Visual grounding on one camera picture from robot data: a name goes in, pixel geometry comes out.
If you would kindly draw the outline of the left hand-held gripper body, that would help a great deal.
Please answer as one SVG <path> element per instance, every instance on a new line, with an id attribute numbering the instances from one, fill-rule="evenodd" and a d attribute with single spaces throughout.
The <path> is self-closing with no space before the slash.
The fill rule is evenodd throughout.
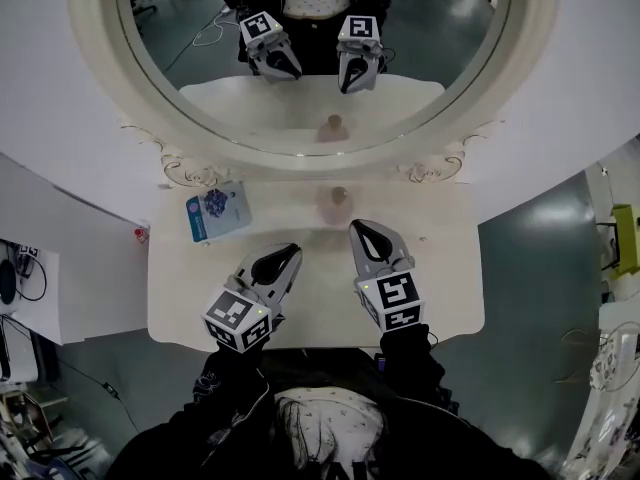
<path id="1" fill-rule="evenodd" d="M 219 345 L 246 353 L 267 341 L 284 321 L 285 282 L 260 283 L 249 271 L 232 274 L 203 315 L 209 335 Z"/>

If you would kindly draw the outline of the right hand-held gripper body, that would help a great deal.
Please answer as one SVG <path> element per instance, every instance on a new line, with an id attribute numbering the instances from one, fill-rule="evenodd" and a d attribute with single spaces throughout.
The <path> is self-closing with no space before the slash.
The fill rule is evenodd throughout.
<path id="1" fill-rule="evenodd" d="M 425 302 L 416 287 L 412 257 L 401 257 L 391 263 L 365 257 L 356 257 L 354 261 L 356 293 L 381 332 L 421 322 Z"/>

